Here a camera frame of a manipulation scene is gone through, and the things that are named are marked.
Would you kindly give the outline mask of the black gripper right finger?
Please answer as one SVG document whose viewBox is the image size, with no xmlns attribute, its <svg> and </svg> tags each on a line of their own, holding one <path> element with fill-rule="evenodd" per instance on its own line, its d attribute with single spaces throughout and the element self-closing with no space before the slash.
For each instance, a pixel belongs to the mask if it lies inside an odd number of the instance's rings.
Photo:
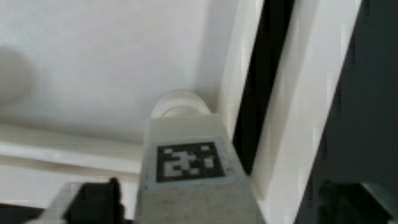
<svg viewBox="0 0 398 224">
<path fill-rule="evenodd" d="M 392 224 L 394 215 L 358 183 L 324 181 L 319 190 L 316 224 Z"/>
</svg>

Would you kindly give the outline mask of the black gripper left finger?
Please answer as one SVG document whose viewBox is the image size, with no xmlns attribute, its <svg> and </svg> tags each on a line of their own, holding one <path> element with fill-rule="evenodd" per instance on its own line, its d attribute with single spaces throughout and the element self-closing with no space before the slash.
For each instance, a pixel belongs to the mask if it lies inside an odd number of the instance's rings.
<svg viewBox="0 0 398 224">
<path fill-rule="evenodd" d="M 125 224 L 117 178 L 81 185 L 61 220 L 65 224 Z"/>
</svg>

